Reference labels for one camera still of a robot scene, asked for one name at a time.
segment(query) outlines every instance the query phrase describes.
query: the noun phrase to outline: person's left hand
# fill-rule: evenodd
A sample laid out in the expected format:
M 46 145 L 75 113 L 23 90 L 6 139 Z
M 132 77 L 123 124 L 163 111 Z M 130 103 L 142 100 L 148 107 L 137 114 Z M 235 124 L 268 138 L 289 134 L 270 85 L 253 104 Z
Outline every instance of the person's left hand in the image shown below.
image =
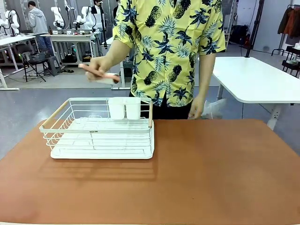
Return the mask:
M 205 99 L 203 99 L 201 96 L 197 96 L 194 98 L 191 106 L 191 110 L 189 112 L 188 118 L 190 120 L 196 120 L 201 117 L 203 113 Z

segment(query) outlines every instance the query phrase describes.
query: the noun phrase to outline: wire rack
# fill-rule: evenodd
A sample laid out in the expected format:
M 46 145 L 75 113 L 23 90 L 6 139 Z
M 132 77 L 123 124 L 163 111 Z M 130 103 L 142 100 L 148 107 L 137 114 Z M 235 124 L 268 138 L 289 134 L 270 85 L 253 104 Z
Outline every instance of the wire rack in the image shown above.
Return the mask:
M 109 98 L 70 98 L 40 127 L 52 158 L 149 159 L 154 152 L 152 100 L 149 118 L 112 120 Z

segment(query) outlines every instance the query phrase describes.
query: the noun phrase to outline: pineapple print shirt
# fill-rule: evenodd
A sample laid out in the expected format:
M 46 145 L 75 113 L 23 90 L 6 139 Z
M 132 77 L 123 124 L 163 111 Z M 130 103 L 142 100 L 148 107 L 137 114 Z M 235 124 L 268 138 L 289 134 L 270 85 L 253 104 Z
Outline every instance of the pineapple print shirt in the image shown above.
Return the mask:
M 154 105 L 190 103 L 196 54 L 225 49 L 221 0 L 121 0 L 114 25 L 135 51 L 131 92 Z

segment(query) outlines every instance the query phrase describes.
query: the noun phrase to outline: man in yellow shirt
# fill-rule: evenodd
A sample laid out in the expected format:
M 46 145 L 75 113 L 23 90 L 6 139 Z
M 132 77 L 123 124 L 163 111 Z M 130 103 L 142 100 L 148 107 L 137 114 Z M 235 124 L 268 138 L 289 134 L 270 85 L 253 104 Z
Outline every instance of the man in yellow shirt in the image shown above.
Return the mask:
M 134 48 L 131 96 L 153 100 L 154 119 L 199 118 L 215 64 L 225 49 L 221 0 L 121 0 L 114 41 L 90 67 L 101 79 Z M 199 94 L 193 99 L 200 54 Z

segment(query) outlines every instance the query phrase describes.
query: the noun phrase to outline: hand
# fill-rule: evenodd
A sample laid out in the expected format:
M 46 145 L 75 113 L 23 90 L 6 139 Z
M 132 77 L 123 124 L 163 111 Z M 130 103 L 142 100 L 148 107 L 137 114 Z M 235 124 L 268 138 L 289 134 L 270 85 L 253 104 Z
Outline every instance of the hand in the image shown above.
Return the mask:
M 112 62 L 106 56 L 92 58 L 90 60 L 90 66 L 79 64 L 80 68 L 86 70 L 86 76 L 90 81 L 100 80 L 108 78 L 105 73 L 112 67 Z
M 203 113 L 205 99 L 203 99 L 201 96 L 197 96 L 194 98 L 191 106 L 191 110 L 189 112 L 188 118 L 190 120 L 196 120 L 201 117 Z

